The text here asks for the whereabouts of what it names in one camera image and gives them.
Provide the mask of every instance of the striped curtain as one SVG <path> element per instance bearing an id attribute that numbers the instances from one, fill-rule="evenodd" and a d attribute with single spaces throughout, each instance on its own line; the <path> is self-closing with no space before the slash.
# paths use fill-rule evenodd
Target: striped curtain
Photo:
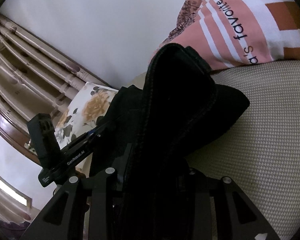
<path id="1" fill-rule="evenodd" d="M 86 82 L 105 85 L 0 14 L 0 110 L 18 127 L 38 113 L 56 124 Z"/>

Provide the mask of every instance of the black fabric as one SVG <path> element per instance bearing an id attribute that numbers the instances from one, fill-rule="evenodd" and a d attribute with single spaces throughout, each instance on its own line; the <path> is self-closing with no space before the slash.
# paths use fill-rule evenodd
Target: black fabric
<path id="1" fill-rule="evenodd" d="M 194 49 L 167 44 L 151 61 L 143 90 L 121 88 L 99 121 L 115 120 L 117 128 L 96 146 L 90 176 L 110 167 L 127 143 L 135 149 L 118 212 L 119 239 L 160 238 L 160 210 L 174 187 L 171 174 L 179 159 L 220 137 L 249 106 L 239 90 L 216 85 L 210 71 Z"/>

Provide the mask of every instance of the wall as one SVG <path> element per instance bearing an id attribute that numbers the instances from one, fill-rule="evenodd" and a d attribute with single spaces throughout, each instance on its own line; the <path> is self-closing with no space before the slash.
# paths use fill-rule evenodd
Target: wall
<path id="1" fill-rule="evenodd" d="M 56 184 L 43 188 L 38 181 L 41 167 L 24 157 L 0 136 L 0 176 L 32 198 L 32 205 L 42 209 L 52 197 Z"/>
<path id="2" fill-rule="evenodd" d="M 6 0 L 0 11 L 120 87 L 147 69 L 185 0 Z"/>

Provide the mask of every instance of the white floral cushion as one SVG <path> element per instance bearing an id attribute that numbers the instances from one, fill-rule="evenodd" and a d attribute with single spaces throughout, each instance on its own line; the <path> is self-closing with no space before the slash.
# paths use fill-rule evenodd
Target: white floral cushion
<path id="1" fill-rule="evenodd" d="M 97 118 L 105 115 L 117 92 L 116 89 L 87 82 L 56 125 L 55 136 L 60 148 L 95 128 Z"/>

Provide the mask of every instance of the houndstooth fabric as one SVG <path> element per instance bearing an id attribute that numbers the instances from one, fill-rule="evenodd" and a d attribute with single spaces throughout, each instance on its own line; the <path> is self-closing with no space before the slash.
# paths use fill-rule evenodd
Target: houndstooth fabric
<path id="1" fill-rule="evenodd" d="M 232 68 L 213 76 L 250 107 L 221 138 L 187 159 L 206 176 L 230 176 L 281 239 L 300 227 L 300 61 Z"/>

